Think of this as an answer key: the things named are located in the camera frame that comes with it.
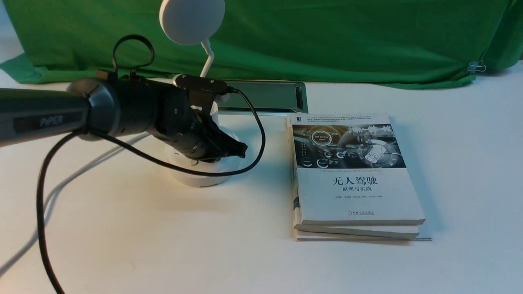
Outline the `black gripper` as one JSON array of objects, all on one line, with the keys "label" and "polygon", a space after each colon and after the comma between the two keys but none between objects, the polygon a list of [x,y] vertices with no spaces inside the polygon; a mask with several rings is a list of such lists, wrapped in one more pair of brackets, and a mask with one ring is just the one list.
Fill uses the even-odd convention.
[{"label": "black gripper", "polygon": [[172,88],[158,100],[155,136],[193,160],[245,158],[247,145],[220,129],[211,114],[188,102],[188,91]]}]

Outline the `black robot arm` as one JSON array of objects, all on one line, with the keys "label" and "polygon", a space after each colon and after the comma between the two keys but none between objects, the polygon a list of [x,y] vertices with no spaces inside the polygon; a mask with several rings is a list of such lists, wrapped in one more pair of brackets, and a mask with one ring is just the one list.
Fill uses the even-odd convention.
[{"label": "black robot arm", "polygon": [[244,158],[247,145],[211,116],[217,96],[230,92],[224,81],[194,75],[178,74],[168,84],[105,71],[66,91],[1,89],[1,146],[75,130],[113,137],[147,132],[190,159]]}]

